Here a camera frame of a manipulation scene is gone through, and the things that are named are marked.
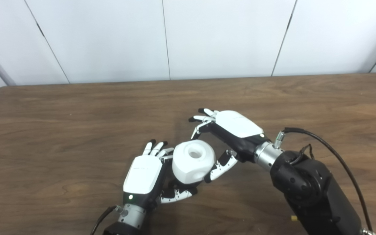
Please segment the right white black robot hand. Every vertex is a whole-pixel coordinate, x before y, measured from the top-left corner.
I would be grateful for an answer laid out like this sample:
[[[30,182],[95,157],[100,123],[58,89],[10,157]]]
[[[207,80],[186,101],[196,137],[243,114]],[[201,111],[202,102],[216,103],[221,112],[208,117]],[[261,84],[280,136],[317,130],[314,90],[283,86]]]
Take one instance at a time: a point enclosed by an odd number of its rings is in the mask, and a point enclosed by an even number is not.
[[[242,114],[231,111],[217,111],[200,108],[201,116],[192,116],[189,122],[200,122],[193,131],[191,140],[203,133],[211,133],[229,147],[205,175],[205,183],[210,183],[230,170],[238,162],[255,162],[255,152],[262,144],[270,141],[262,128]]]

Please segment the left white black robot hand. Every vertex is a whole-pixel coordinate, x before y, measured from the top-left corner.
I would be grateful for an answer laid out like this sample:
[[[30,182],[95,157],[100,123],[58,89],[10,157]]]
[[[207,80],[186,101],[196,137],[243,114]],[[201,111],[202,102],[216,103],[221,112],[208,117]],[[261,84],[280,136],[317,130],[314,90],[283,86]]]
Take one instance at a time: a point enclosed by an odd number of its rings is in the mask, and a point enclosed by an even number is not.
[[[173,164],[174,148],[168,142],[150,140],[140,156],[134,158],[123,184],[123,204],[150,212],[160,204],[173,203],[197,194],[197,183],[183,184],[176,179],[164,187]]]

